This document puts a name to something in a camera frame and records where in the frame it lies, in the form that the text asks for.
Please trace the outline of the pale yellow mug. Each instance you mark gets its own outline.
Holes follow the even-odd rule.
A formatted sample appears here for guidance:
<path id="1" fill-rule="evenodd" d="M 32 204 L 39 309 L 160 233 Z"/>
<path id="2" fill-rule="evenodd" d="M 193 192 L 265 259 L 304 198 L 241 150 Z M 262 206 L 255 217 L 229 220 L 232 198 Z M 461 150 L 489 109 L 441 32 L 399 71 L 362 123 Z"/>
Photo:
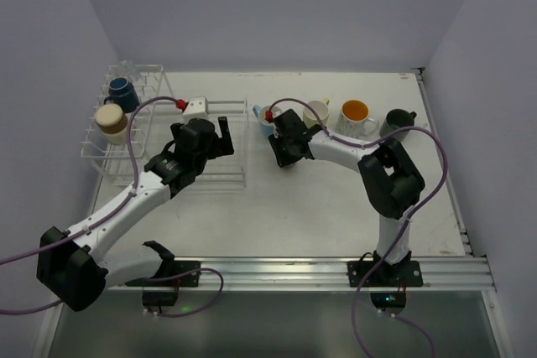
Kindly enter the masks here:
<path id="1" fill-rule="evenodd" d="M 330 116 L 329 104 L 330 100 L 328 98 L 309 101 L 307 106 L 303 108 L 302 113 L 302 120 L 305 125 L 308 128 L 313 127 L 319 122 L 326 125 Z"/>

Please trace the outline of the light blue mug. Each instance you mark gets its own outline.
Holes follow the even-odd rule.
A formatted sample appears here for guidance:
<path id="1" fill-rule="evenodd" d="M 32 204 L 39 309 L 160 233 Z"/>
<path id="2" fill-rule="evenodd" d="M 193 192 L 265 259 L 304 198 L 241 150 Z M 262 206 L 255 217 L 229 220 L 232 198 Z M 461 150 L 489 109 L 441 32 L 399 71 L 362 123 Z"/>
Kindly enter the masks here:
<path id="1" fill-rule="evenodd" d="M 252 111 L 257 119 L 261 134 L 265 139 L 269 139 L 269 137 L 274 134 L 274 130 L 276 129 L 275 125 L 266 119 L 266 112 L 268 110 L 269 106 L 254 105 L 252 107 Z"/>

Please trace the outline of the white patterned orange-inside mug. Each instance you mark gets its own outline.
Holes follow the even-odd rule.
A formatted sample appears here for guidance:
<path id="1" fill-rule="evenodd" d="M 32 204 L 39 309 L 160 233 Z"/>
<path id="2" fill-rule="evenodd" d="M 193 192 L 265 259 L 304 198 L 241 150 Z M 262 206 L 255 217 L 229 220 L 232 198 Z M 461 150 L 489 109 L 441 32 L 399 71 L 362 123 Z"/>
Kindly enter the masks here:
<path id="1" fill-rule="evenodd" d="M 373 135 L 379 122 L 370 117 L 368 106 L 359 100 L 345 101 L 336 122 L 335 132 L 346 137 L 365 138 Z"/>

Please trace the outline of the dark teal wave mug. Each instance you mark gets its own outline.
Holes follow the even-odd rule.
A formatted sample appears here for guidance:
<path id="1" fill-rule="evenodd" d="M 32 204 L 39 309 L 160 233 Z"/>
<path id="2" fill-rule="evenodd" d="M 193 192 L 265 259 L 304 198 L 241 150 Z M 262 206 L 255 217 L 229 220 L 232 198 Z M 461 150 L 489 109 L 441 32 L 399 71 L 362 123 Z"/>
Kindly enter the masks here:
<path id="1" fill-rule="evenodd" d="M 416 112 L 408 112 L 404 109 L 393 109 L 386 115 L 379 130 L 380 137 L 386 137 L 401 127 L 411 127 L 415 124 Z"/>

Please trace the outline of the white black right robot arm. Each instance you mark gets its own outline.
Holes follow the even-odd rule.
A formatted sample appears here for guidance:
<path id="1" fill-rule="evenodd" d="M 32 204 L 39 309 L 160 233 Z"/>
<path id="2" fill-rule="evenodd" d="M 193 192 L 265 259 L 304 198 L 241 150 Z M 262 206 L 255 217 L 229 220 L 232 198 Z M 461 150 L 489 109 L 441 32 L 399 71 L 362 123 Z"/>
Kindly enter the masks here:
<path id="1" fill-rule="evenodd" d="M 368 201 L 379 213 L 375 255 L 395 266 L 409 259 L 409 230 L 404 221 L 420 201 L 425 180 L 403 145 L 389 138 L 366 149 L 351 140 L 337 141 L 319 124 L 307 127 L 296 112 L 268 111 L 274 133 L 268 137 L 277 165 L 288 167 L 302 159 L 334 163 L 360 174 Z"/>

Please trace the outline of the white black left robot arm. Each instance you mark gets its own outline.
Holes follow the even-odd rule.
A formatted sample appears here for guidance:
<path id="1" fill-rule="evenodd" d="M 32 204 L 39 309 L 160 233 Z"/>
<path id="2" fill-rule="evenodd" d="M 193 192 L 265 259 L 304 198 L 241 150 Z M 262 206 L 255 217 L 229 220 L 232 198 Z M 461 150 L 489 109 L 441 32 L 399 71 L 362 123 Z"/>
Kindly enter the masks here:
<path id="1" fill-rule="evenodd" d="M 130 282 L 178 287 L 197 279 L 201 267 L 181 268 L 156 241 L 112 254 L 112 247 L 146 215 L 193 184 L 212 159 L 234 153 L 227 119 L 194 118 L 170 128 L 173 139 L 153 156 L 133 183 L 83 221 L 40 238 L 37 279 L 75 312 L 108 288 Z"/>

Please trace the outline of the cream brown mug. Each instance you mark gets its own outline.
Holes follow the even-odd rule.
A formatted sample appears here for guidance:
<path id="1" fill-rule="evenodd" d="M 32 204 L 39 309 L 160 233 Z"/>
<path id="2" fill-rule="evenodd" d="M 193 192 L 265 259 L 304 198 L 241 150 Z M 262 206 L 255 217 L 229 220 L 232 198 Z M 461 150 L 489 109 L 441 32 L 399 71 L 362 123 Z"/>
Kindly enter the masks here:
<path id="1" fill-rule="evenodd" d="M 94 114 L 94 122 L 110 144 L 127 143 L 128 115 L 118 105 L 110 103 L 98 107 Z"/>

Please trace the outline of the dark blue mug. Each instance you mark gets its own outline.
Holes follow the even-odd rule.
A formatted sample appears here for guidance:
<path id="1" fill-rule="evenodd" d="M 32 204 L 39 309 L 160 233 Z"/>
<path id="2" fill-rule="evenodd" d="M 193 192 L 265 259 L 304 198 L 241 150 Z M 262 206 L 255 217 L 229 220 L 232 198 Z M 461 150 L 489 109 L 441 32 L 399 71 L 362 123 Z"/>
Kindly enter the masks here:
<path id="1" fill-rule="evenodd" d="M 133 83 L 126 77 L 117 77 L 110 81 L 108 96 L 103 101 L 104 105 L 107 103 L 118 105 L 124 113 L 132 113 L 140 105 Z"/>

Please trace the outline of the clear glass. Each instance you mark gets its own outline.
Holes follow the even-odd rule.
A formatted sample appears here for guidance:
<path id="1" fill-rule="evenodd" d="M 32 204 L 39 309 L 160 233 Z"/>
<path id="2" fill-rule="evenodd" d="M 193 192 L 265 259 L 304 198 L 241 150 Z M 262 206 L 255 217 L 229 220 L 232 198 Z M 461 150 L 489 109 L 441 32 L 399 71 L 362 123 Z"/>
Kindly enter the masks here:
<path id="1" fill-rule="evenodd" d="M 132 61 L 122 60 L 119 66 L 123 72 L 123 75 L 128 77 L 130 80 L 134 80 L 138 76 L 138 69 Z"/>

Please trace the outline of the aluminium mounting rail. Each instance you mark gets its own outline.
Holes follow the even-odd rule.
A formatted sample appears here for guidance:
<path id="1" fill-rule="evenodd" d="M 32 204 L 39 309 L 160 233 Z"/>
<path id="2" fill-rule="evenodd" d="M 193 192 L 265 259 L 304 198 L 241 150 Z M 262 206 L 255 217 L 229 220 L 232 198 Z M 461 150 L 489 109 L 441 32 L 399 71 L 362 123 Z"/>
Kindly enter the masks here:
<path id="1" fill-rule="evenodd" d="M 350 257 L 177 257 L 217 270 L 229 292 L 351 292 Z M 393 286 L 363 286 L 381 291 L 493 291 L 495 282 L 484 257 L 417 257 L 420 267 Z"/>

